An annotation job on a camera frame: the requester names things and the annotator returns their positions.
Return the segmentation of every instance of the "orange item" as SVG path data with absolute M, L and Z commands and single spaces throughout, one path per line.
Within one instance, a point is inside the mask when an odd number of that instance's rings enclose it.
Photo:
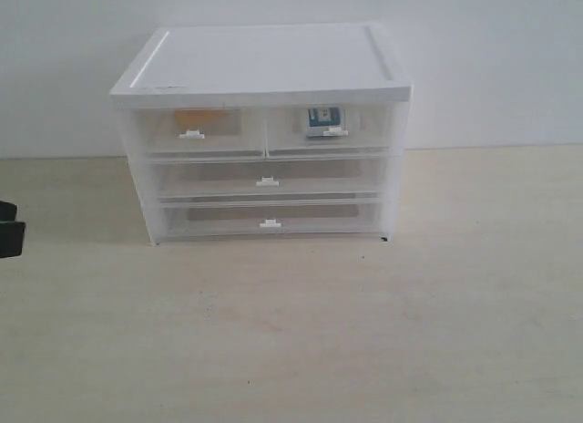
M 224 110 L 176 110 L 174 121 L 180 129 L 198 129 L 204 124 L 213 122 L 227 114 Z

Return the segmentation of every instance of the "small drawer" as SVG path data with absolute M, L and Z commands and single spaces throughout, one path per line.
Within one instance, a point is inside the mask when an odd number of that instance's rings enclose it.
M 268 154 L 273 158 L 385 154 L 390 113 L 387 105 L 271 108 L 266 113 Z
M 161 201 L 220 195 L 383 191 L 386 160 L 280 160 L 153 165 Z
M 265 121 L 258 109 L 163 111 L 156 121 L 146 141 L 151 159 L 265 155 Z
M 380 209 L 377 203 L 164 209 L 168 229 L 160 240 L 225 234 L 377 232 Z

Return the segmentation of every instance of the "white storage cabinet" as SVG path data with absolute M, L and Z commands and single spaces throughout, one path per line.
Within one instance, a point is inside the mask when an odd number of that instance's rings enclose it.
M 412 86 L 383 25 L 172 27 L 110 96 L 152 243 L 390 238 Z

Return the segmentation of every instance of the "white top panel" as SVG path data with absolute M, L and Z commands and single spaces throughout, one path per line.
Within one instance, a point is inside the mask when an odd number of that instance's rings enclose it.
M 407 100 L 382 25 L 160 29 L 112 89 L 121 108 Z

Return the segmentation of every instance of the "black object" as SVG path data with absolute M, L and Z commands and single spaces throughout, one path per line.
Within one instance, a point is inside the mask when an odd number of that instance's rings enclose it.
M 17 210 L 13 203 L 0 201 L 0 259 L 22 254 L 26 224 L 16 221 Z

